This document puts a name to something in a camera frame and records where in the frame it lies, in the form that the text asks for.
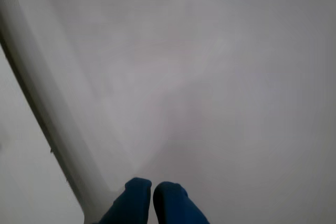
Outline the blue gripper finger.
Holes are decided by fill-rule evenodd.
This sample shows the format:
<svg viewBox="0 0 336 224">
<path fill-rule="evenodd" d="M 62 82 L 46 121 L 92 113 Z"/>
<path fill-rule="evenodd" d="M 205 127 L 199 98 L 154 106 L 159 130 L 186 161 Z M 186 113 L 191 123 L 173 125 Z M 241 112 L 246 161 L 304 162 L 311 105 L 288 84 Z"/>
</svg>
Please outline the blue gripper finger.
<svg viewBox="0 0 336 224">
<path fill-rule="evenodd" d="M 153 204 L 159 224 L 209 223 L 178 183 L 158 184 L 153 193 Z"/>
<path fill-rule="evenodd" d="M 144 178 L 129 180 L 124 192 L 101 218 L 101 223 L 147 223 L 151 186 L 151 181 Z"/>
</svg>

